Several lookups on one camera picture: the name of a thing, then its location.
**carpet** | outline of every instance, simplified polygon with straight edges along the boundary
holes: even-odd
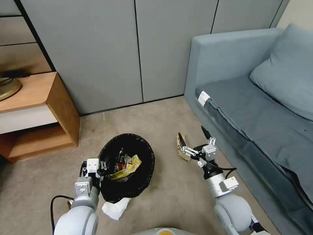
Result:
[[[177,153],[176,135],[186,135],[190,147],[206,142],[201,124],[183,97],[93,114],[81,118],[78,148],[64,149],[5,164],[0,174],[0,234],[51,234],[50,201],[55,195],[74,196],[81,162],[97,157],[102,147],[121,133],[135,133],[151,145],[155,169],[151,183],[130,201],[119,221],[104,215],[99,196],[97,235],[125,235],[154,227],[174,227],[198,235],[226,234],[214,216],[203,171],[196,161]],[[229,167],[218,151],[218,164]],[[279,234],[236,173],[235,193],[250,204],[256,218],[272,235]],[[67,201],[54,202],[55,221],[68,211]]]

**cable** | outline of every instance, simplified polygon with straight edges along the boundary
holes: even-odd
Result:
[[[227,177],[229,176],[229,174],[232,173],[233,171],[235,171],[236,169],[237,169],[237,168],[234,168],[233,170],[230,170],[230,171],[226,174],[225,178],[227,179]]]
[[[81,165],[81,171],[79,172],[79,177],[81,177],[82,176],[82,165]]]
[[[7,79],[4,79],[4,80],[1,80],[1,81],[0,81],[0,86],[4,86],[4,85],[6,85],[6,84],[9,84],[10,82],[13,81],[13,79],[14,79],[14,78],[7,78]]]
[[[68,200],[74,200],[74,198],[68,197],[68,196],[64,196],[64,195],[58,195],[58,196],[55,196],[54,198],[52,198],[51,204],[50,204],[50,216],[51,216],[51,225],[52,225],[52,235],[54,234],[54,229],[55,229],[54,218],[53,218],[53,202],[58,197],[66,198]]]
[[[227,173],[227,175],[225,177],[226,179],[227,179],[227,177],[229,176],[230,173],[232,173],[233,171],[237,170],[237,168],[235,168],[235,167],[232,167],[232,168],[222,168],[222,167],[219,167],[219,166],[215,166],[212,163],[210,163],[206,158],[204,158],[204,160],[206,161],[207,164],[211,165],[214,168],[217,168],[217,169],[220,169],[220,170],[229,170],[229,172]]]

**blue-gray sofa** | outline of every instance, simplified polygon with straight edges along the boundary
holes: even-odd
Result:
[[[313,125],[249,79],[282,32],[193,38],[184,97],[280,233],[313,234]]]

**crumpled white tissue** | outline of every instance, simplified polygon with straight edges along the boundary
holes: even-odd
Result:
[[[130,201],[130,198],[123,198],[119,202],[113,204],[110,202],[105,202],[102,207],[102,211],[111,217],[114,220],[119,220],[119,218],[124,213],[128,203]]]

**gray pillow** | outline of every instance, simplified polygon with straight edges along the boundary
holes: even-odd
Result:
[[[313,32],[290,24],[250,79],[282,105],[313,121]]]

